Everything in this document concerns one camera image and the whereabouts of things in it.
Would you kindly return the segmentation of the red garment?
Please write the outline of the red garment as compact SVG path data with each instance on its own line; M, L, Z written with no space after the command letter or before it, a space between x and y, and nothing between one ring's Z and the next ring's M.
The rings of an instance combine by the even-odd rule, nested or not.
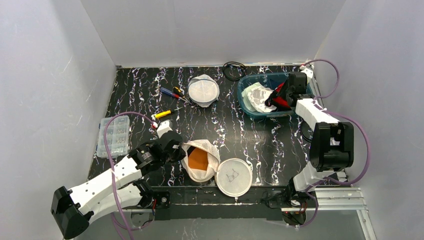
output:
M273 90L267 100L264 102L267 107L276 107L274 112L290 111L286 95L287 95L288 84L286 82L281 83L277 88Z

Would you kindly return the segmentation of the orange bra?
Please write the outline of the orange bra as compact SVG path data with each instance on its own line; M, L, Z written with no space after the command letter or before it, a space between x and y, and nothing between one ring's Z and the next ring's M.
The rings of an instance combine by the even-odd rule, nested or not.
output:
M208 169L208 153L200 148L191 146L187 150L188 166L191 169L206 171Z

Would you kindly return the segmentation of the white bra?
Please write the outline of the white bra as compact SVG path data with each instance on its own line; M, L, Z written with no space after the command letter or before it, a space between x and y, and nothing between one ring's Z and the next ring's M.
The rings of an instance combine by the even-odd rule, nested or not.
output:
M241 92L242 101L247 110L258 113L273 112L276 107L265 106L265 101L270 96L273 90L256 82Z

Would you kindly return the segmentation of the white mesh bag blue trim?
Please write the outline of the white mesh bag blue trim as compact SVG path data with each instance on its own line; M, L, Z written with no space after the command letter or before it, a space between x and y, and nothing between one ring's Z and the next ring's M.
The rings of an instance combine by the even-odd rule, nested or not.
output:
M220 89L217 82L207 74L192 78L187 86L188 97L202 108L208 108L217 101Z

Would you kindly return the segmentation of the white mesh bag tan trim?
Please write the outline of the white mesh bag tan trim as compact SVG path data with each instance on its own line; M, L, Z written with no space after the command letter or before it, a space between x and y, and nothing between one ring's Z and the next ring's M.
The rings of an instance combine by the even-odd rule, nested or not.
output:
M188 165L188 149L193 146L208 153L207 170L192 169ZM193 140L182 145L186 156L181 161L188 176L196 183L205 183L214 179L216 186L226 196L238 198L248 192L252 186L253 173L242 159L221 160L218 149L207 139Z

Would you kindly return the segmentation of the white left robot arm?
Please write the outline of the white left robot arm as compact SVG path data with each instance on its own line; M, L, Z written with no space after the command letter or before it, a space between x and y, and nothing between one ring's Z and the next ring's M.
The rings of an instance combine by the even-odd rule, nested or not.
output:
M130 151L113 168L95 178L70 189L57 188L50 212L63 238L79 236L97 219L117 211L117 203L121 208L158 203L142 177L168 162L182 160L186 156L182 144L182 136L169 130Z

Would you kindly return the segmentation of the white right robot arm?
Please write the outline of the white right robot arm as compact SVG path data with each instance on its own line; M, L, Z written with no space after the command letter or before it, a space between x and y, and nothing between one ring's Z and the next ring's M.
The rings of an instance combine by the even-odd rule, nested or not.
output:
M354 161L354 127L325 113L312 94L307 93L307 75L290 72L281 88L283 99L313 131L309 161L289 180L283 200L293 207L307 208L311 192L332 174L349 168Z

